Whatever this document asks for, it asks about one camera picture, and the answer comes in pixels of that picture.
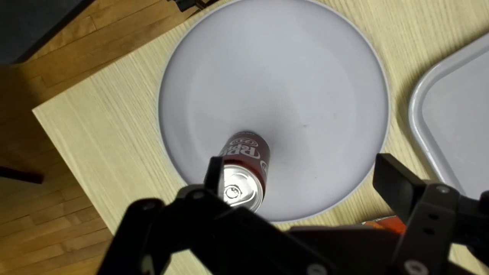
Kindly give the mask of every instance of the wooden floor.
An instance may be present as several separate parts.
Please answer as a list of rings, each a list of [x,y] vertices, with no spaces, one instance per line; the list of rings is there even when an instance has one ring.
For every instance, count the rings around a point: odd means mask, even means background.
[[[31,110],[177,26],[165,0],[95,0],[28,62],[0,67],[0,166],[43,185],[0,178],[0,273],[93,273],[110,232]]]

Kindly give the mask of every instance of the can top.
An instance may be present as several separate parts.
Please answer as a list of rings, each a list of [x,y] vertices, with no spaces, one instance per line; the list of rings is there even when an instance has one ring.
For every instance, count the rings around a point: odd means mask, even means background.
[[[260,178],[246,166],[225,165],[223,168],[223,200],[231,206],[246,206],[257,209],[263,201],[263,186]]]

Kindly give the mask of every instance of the light wood tabletop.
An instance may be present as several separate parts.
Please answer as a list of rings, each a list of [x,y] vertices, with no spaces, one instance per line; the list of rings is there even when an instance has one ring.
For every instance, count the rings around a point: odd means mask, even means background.
[[[390,90],[390,127],[382,151],[420,177],[434,178],[408,133],[407,108],[416,81],[437,61],[489,32],[486,0],[323,0],[348,18],[371,43]],[[127,204],[141,197],[170,203],[183,186],[159,133],[159,85],[173,50],[199,18],[125,55],[34,110],[112,232]],[[333,209],[290,224],[353,224],[388,214],[371,177]],[[472,272],[484,267],[463,247],[451,256]],[[170,273],[205,272],[188,253],[174,256]]]

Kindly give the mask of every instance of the red can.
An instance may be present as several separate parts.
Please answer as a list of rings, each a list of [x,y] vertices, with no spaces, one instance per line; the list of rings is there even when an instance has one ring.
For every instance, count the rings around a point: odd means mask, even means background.
[[[220,153],[225,159],[223,200],[257,209],[264,198],[271,148],[254,131],[234,134]]]

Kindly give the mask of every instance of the black mechanical arm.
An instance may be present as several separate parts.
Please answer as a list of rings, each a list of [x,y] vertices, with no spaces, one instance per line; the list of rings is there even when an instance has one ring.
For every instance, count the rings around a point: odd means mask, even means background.
[[[390,154],[376,159],[373,185],[407,223],[402,237],[367,226],[292,227],[287,232],[217,197],[222,159],[203,185],[131,203],[99,267],[106,273],[162,273],[171,253],[190,249],[212,273],[468,273],[449,263],[452,243],[489,264],[489,192],[480,200],[443,183],[426,185]]]

